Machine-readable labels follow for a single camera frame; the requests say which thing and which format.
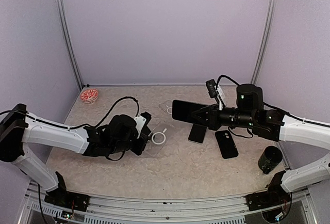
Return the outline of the large black teal-edged phone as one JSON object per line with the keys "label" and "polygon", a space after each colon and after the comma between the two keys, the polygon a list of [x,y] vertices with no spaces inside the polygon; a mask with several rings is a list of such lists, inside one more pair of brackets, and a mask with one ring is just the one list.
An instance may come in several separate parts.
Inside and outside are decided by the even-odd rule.
{"label": "large black teal-edged phone", "polygon": [[173,100],[172,101],[172,118],[177,121],[198,124],[202,125],[202,123],[195,118],[192,117],[192,113],[196,110],[199,110],[203,107],[207,107],[207,105],[181,101],[181,100]]}

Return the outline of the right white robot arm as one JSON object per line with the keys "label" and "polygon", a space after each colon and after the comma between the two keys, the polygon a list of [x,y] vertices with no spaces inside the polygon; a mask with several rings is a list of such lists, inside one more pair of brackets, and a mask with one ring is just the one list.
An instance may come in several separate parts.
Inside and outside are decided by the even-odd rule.
{"label": "right white robot arm", "polygon": [[[299,118],[287,111],[264,107],[262,89],[252,84],[236,87],[236,107],[222,102],[192,112],[192,118],[211,130],[221,126],[247,128],[258,137],[272,141],[293,141],[329,149],[329,124]],[[329,154],[303,167],[276,173],[264,193],[264,201],[275,205],[290,193],[329,179]]]}

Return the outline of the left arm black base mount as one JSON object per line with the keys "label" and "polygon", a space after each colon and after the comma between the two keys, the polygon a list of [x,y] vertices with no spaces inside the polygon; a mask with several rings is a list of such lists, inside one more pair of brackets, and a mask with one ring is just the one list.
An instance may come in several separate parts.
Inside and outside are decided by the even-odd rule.
{"label": "left arm black base mount", "polygon": [[44,201],[73,211],[86,212],[90,196],[68,191],[63,176],[57,171],[55,174],[58,180],[57,188],[52,191],[47,191]]}

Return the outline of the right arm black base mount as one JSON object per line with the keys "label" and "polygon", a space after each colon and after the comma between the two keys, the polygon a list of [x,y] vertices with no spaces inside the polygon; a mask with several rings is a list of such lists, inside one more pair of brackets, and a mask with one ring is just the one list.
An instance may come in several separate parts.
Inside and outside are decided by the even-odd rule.
{"label": "right arm black base mount", "polygon": [[266,190],[245,196],[249,211],[266,209],[291,201],[291,193],[286,192],[281,187],[284,173],[285,171],[276,173],[271,182],[266,186]]}

